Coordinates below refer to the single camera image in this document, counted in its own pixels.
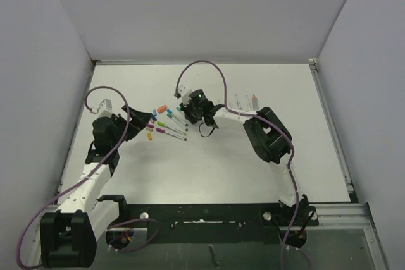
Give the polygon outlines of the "orange capped fat marker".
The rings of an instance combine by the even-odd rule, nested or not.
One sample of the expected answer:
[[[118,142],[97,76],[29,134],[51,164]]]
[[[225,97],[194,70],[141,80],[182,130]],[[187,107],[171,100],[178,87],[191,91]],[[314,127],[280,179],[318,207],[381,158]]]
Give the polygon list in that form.
[[[254,94],[252,95],[252,108],[254,111],[259,110],[258,98]]]

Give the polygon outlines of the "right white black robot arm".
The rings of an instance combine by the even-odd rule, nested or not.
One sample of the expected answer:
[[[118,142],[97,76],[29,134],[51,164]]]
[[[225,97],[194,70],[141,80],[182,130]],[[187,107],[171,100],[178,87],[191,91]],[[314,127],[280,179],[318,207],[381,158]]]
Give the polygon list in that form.
[[[176,89],[180,108],[192,124],[202,121],[206,126],[228,128],[247,135],[256,155],[268,163],[278,188],[279,201],[285,206],[282,219],[295,225],[304,218],[304,209],[296,203],[297,190],[282,158],[290,154],[292,137],[275,112],[269,107],[238,113],[223,104],[213,104],[203,90],[191,90],[184,85]]]

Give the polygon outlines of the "orange marker cap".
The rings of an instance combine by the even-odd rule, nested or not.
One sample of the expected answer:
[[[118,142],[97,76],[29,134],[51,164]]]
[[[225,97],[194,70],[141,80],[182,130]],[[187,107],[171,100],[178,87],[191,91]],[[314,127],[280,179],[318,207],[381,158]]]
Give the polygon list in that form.
[[[157,108],[157,112],[160,114],[160,113],[165,112],[167,109],[168,109],[167,105],[162,105],[162,106]]]

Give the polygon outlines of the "green capped pen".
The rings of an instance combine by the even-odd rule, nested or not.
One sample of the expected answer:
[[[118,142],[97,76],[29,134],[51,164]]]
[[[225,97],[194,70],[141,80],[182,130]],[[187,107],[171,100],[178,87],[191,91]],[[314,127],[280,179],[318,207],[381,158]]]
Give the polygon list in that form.
[[[178,134],[181,134],[181,135],[186,135],[186,132],[185,132],[185,131],[179,130],[179,129],[177,129],[177,128],[172,128],[172,127],[168,126],[167,124],[165,124],[165,123],[163,123],[163,122],[161,122],[161,121],[157,121],[157,125],[160,126],[160,127],[162,127],[162,128],[165,128],[165,129],[167,129],[167,130],[171,130],[171,131],[173,131],[173,132],[175,132],[175,133],[178,133]]]

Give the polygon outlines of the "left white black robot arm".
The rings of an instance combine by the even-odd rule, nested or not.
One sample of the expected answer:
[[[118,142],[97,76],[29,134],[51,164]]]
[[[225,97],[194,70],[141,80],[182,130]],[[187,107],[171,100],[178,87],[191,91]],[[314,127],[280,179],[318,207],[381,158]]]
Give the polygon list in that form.
[[[78,185],[54,212],[40,220],[41,262],[44,268],[88,268],[97,241],[109,224],[122,226],[129,211],[123,195],[101,195],[118,167],[117,144],[132,140],[149,124],[151,113],[126,108],[127,117],[115,115],[103,101],[92,123],[90,144]]]

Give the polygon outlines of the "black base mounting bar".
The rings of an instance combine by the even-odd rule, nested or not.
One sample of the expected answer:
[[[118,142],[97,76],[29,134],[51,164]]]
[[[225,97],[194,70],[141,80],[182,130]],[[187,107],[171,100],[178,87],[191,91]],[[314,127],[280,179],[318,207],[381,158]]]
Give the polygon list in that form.
[[[107,231],[115,250],[148,244],[235,244],[281,242],[302,247],[306,230],[319,225],[316,208],[302,200],[299,207],[281,203],[253,204],[130,204],[124,226]]]

